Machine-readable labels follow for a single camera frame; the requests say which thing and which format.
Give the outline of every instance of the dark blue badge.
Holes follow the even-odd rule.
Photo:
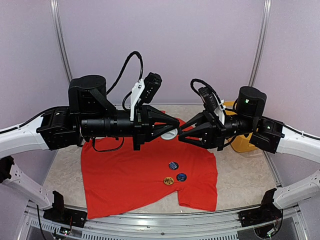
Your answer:
[[[176,163],[175,161],[172,161],[172,162],[169,163],[169,168],[170,168],[171,170],[177,170],[178,167],[179,167],[179,164]]]
[[[187,175],[185,175],[184,173],[179,173],[179,174],[176,176],[176,179],[177,179],[179,182],[184,182],[185,180],[187,180]]]

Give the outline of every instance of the yellow bin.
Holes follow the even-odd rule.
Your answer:
[[[226,101],[224,105],[232,109],[232,106],[234,105],[233,101]],[[234,115],[235,113],[232,111],[225,111],[227,115]],[[245,137],[244,135],[237,136],[235,140],[231,143],[231,147],[233,150],[235,150],[238,153],[244,153],[244,152],[249,152],[258,149],[255,147],[253,144],[249,143],[249,140],[252,136],[252,133],[249,134],[248,137]]]

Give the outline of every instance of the yellow badge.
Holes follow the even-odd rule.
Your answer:
[[[174,179],[172,177],[167,176],[163,179],[163,182],[165,185],[172,185],[174,184]]]

